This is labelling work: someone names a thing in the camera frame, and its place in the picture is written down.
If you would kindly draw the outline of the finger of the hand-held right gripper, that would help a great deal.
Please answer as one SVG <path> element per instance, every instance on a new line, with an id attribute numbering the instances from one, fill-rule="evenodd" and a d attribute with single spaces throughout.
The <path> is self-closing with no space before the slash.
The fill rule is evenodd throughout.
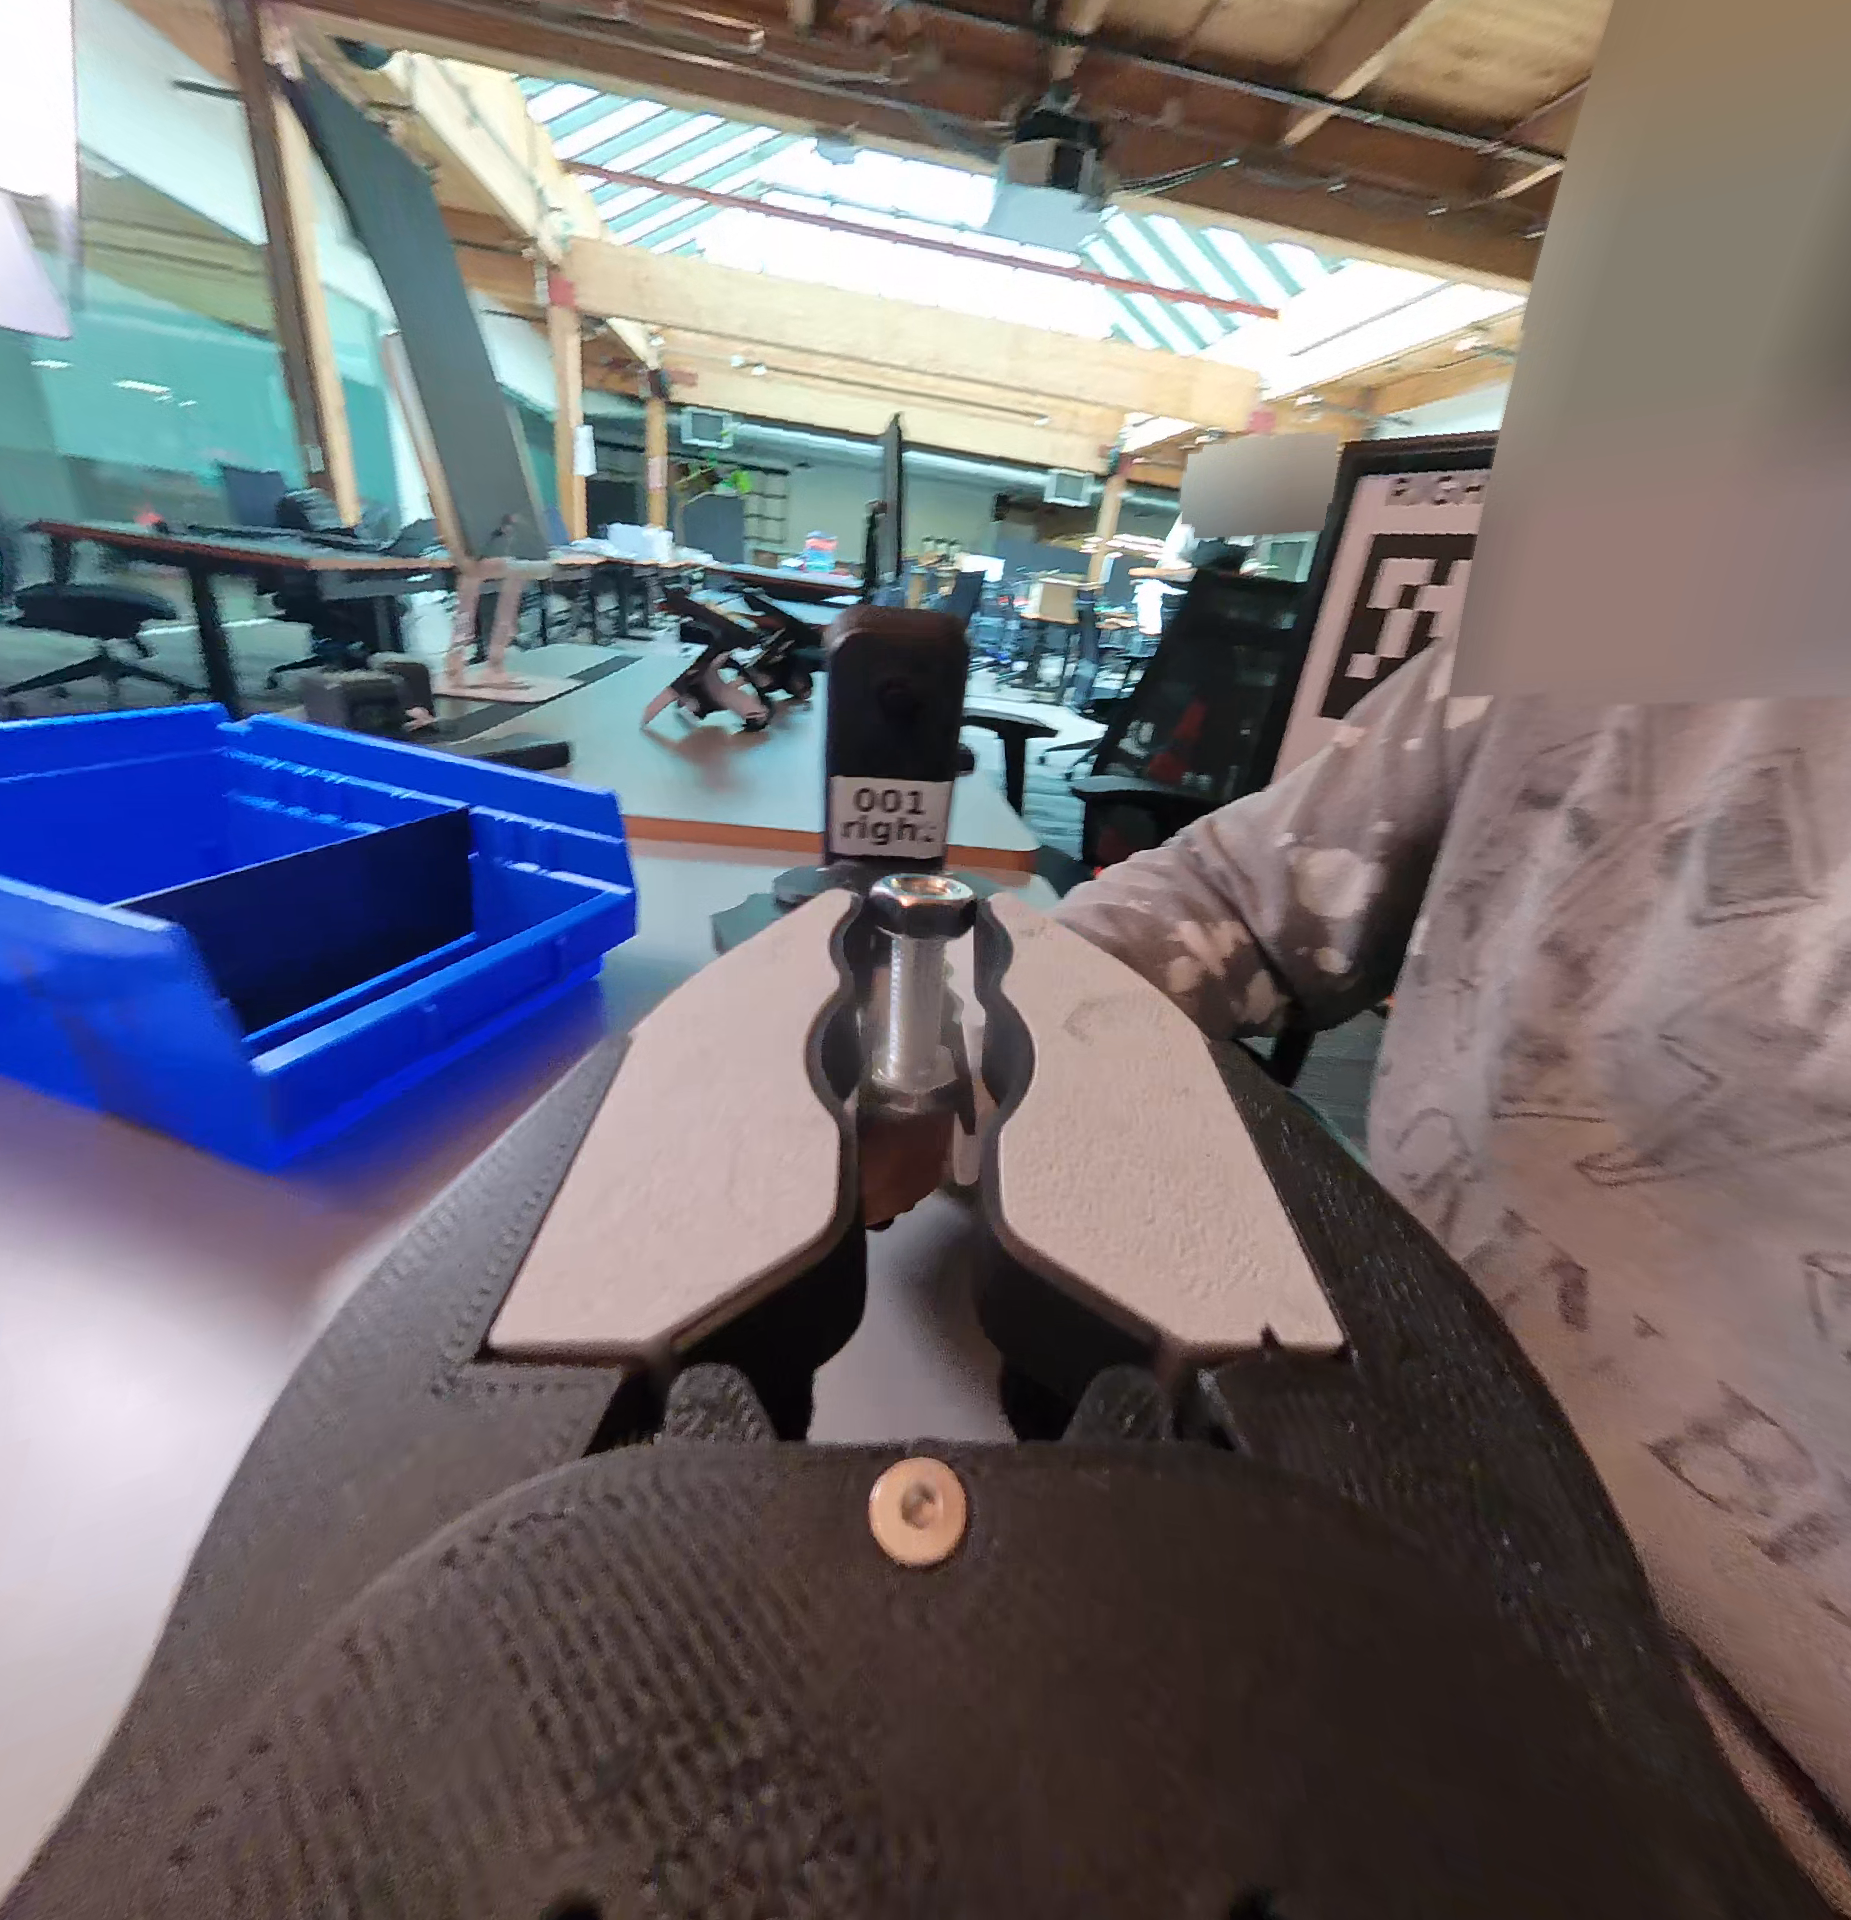
<path id="1" fill-rule="evenodd" d="M 978 1193 L 983 1180 L 987 1137 L 992 1125 L 992 1093 L 987 1082 L 987 1004 L 978 992 L 978 962 L 949 962 L 949 1021 L 957 1034 L 952 1043 L 961 1088 L 955 1105 L 955 1133 L 945 1164 L 949 1193 Z"/>

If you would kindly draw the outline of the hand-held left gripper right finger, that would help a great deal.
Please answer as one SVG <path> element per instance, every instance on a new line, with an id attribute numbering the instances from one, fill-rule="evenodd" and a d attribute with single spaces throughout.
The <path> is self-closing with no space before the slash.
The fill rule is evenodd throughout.
<path id="1" fill-rule="evenodd" d="M 975 921 L 983 1013 L 979 1324 L 1075 1406 L 1135 1366 L 1183 1399 L 1238 1359 L 1326 1360 L 1344 1328 L 1203 1028 L 1068 923 Z"/>

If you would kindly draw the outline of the silver threaded bolt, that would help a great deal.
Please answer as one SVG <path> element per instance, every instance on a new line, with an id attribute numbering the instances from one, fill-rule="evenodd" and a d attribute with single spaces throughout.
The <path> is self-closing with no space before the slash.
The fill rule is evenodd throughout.
<path id="1" fill-rule="evenodd" d="M 862 999 L 862 1110 L 955 1117 L 961 1071 L 949 1021 L 949 962 L 961 940 L 912 944 L 870 933 Z"/>

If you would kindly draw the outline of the person's right forearm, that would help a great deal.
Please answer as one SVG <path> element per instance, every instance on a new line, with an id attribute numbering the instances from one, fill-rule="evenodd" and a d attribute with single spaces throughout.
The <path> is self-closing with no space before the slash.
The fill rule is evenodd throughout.
<path id="1" fill-rule="evenodd" d="M 1056 921 L 1164 992 L 1207 1040 L 1372 1008 L 1450 824 L 1489 697 L 1450 699 L 1432 644 L 1271 788 L 1107 865 Z"/>

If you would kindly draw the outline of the person's right hand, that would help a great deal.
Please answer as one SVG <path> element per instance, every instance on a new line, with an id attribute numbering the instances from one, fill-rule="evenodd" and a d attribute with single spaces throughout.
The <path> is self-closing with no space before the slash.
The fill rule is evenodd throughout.
<path id="1" fill-rule="evenodd" d="M 870 1113 L 858 1129 L 862 1220 L 877 1234 L 944 1186 L 955 1148 L 955 1117 Z"/>

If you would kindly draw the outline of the black computer monitor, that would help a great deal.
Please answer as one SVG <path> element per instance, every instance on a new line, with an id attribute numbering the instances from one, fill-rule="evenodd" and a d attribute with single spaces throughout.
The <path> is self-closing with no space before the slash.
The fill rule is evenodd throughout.
<path id="1" fill-rule="evenodd" d="M 866 515 L 862 600 L 894 607 L 906 576 L 906 420 L 890 416 L 880 437 L 880 483 Z"/>

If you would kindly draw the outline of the grey table orange edge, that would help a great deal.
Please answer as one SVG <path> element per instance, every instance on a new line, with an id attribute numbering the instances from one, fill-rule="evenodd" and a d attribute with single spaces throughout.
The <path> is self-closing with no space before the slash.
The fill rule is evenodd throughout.
<path id="1" fill-rule="evenodd" d="M 690 725 L 642 708 L 690 659 L 675 644 L 623 648 L 551 644 L 535 648 L 525 678 L 578 682 L 545 704 L 504 704 L 476 747 L 513 738 L 556 738 L 572 747 L 568 776 L 612 790 L 631 841 L 770 851 L 818 865 L 825 828 L 828 693 L 784 704 L 767 731 L 742 734 L 719 719 Z"/>

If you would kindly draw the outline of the wooden panel stand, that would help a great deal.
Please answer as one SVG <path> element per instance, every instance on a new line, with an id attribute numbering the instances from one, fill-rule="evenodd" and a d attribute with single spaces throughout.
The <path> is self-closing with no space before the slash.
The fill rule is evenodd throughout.
<path id="1" fill-rule="evenodd" d="M 445 659 L 435 693 L 459 701 L 545 704 L 572 689 L 572 678 L 518 675 L 504 664 L 525 588 L 545 583 L 556 562 L 461 560 Z"/>

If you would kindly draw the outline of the black bin divider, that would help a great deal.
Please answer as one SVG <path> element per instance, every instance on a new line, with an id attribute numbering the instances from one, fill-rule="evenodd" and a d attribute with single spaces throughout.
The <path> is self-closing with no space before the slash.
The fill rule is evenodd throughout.
<path id="1" fill-rule="evenodd" d="M 121 908 L 194 944 L 244 1036 L 324 1021 L 473 952 L 469 808 L 343 836 Z"/>

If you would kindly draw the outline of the person in patterned grey hoodie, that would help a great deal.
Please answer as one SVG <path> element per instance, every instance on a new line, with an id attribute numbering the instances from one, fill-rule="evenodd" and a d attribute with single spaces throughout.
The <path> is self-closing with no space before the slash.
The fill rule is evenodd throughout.
<path id="1" fill-rule="evenodd" d="M 1439 854 L 1372 1164 L 1851 1832 L 1851 701 L 1399 685 L 1351 720 Z"/>

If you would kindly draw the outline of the black white marker board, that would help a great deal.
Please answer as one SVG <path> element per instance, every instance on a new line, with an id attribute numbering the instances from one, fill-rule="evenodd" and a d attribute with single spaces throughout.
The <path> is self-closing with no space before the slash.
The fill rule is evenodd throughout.
<path id="1" fill-rule="evenodd" d="M 1301 592 L 1309 639 L 1274 773 L 1319 753 L 1340 720 L 1455 636 L 1497 434 L 1344 444 Z"/>

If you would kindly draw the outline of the ceiling heater unit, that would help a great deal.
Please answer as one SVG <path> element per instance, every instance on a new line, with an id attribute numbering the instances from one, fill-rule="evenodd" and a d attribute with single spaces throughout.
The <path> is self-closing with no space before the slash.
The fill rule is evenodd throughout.
<path id="1" fill-rule="evenodd" d="M 1018 117 L 992 172 L 983 233 L 1076 256 L 1107 204 L 1105 132 L 1075 102 L 1041 100 Z"/>

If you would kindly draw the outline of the black leaning panel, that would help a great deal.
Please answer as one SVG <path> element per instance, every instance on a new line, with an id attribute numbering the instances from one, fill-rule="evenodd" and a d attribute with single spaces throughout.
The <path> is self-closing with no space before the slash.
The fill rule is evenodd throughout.
<path id="1" fill-rule="evenodd" d="M 396 314 L 459 549 L 545 566 L 545 515 L 426 172 L 317 70 L 288 94 Z"/>

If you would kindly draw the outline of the wooden office desk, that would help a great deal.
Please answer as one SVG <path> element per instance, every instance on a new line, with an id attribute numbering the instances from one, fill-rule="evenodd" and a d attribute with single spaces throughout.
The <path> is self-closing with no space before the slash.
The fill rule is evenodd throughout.
<path id="1" fill-rule="evenodd" d="M 390 555 L 375 545 L 335 545 L 294 531 L 153 531 L 138 521 L 69 521 L 50 515 L 23 521 L 23 531 L 50 544 L 54 583 L 72 580 L 82 545 L 180 573 L 194 597 L 194 632 L 210 699 L 232 719 L 244 719 L 247 704 L 219 608 L 220 580 L 255 588 L 288 580 L 317 608 L 368 607 L 386 636 L 390 627 L 382 607 L 403 601 L 420 590 L 448 590 L 459 571 L 444 554 Z"/>

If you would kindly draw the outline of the black office chair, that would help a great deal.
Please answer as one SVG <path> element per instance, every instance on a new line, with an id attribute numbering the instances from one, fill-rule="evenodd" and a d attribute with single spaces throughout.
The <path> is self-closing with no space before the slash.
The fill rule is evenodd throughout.
<path id="1" fill-rule="evenodd" d="M 156 664 L 143 636 L 146 627 L 174 619 L 170 601 L 121 580 L 75 580 L 72 560 L 50 562 L 48 573 L 30 576 L 25 560 L 25 544 L 0 533 L 0 627 L 14 636 L 61 639 L 72 656 L 0 685 L 13 719 L 203 701 L 201 687 Z"/>

